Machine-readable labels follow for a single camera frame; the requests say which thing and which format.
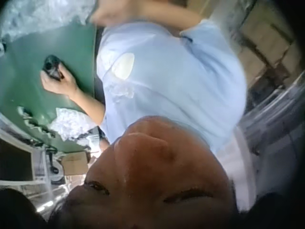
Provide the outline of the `person's right hand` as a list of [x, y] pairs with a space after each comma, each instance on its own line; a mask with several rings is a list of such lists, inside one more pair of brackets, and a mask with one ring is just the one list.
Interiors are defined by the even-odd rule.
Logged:
[[97, 8], [90, 17], [90, 22], [99, 26], [117, 23], [117, 5], [113, 2], [99, 1]]

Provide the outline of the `person's left hand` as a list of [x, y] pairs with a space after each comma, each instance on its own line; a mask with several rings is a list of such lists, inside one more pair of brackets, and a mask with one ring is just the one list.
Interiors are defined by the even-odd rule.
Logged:
[[50, 78], [45, 71], [40, 72], [43, 88], [49, 92], [63, 94], [69, 98], [73, 98], [79, 91], [75, 78], [62, 63], [59, 64], [58, 70], [62, 77], [60, 81]]

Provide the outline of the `black round metal part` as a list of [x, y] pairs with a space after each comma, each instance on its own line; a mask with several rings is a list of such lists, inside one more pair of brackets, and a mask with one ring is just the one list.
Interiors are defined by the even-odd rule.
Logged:
[[55, 55], [48, 55], [43, 63], [42, 70], [52, 79], [61, 81], [62, 75], [59, 71], [61, 60]]

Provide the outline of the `green table mat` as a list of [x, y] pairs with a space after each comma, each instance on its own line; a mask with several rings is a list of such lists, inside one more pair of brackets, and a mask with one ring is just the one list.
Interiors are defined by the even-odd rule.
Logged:
[[40, 71], [45, 58], [60, 58], [73, 74], [80, 89], [94, 95], [96, 28], [72, 23], [44, 33], [32, 33], [6, 45], [0, 57], [0, 113], [32, 137], [65, 153], [79, 152], [83, 147], [60, 136], [48, 138], [38, 129], [25, 125], [17, 108], [28, 109], [34, 119], [47, 126], [56, 118], [56, 108], [81, 109], [66, 96], [43, 89]]

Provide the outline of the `crumpled white plastic bag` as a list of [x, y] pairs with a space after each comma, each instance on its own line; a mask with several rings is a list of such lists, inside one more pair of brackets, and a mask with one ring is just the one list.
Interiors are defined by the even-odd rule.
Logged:
[[100, 140], [97, 125], [83, 112], [67, 108], [56, 108], [56, 117], [48, 128], [65, 141], [80, 146], [92, 146]]

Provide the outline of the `row of small black parts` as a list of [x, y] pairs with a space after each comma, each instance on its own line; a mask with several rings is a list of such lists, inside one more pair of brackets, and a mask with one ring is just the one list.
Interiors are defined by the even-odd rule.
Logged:
[[33, 115], [32, 111], [24, 106], [17, 106], [17, 115], [24, 131], [35, 141], [43, 142], [51, 147], [56, 146], [56, 134], [46, 125], [41, 124]]

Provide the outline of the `heap of clear plastic wrap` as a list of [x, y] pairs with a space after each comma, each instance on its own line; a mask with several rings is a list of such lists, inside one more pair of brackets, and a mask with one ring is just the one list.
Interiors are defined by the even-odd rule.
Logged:
[[0, 39], [13, 41], [73, 22], [85, 25], [97, 0], [8, 0], [0, 11]]

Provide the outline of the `small brown cardboard box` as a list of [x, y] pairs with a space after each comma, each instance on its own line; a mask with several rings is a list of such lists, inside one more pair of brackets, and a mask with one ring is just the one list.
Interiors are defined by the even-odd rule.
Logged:
[[85, 152], [69, 153], [61, 159], [65, 176], [85, 175], [88, 170], [88, 161]]

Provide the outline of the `dark open crate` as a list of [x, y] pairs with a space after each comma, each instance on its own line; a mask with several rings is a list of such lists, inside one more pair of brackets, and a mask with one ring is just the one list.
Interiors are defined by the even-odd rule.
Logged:
[[0, 138], [0, 185], [16, 186], [34, 181], [33, 150]]

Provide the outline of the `coil of clear plastic tubing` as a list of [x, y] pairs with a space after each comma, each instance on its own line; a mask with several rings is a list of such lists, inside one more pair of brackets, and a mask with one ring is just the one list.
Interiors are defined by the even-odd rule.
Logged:
[[260, 156], [264, 149], [305, 121], [305, 71], [286, 89], [277, 89], [247, 112], [240, 128], [250, 153]]

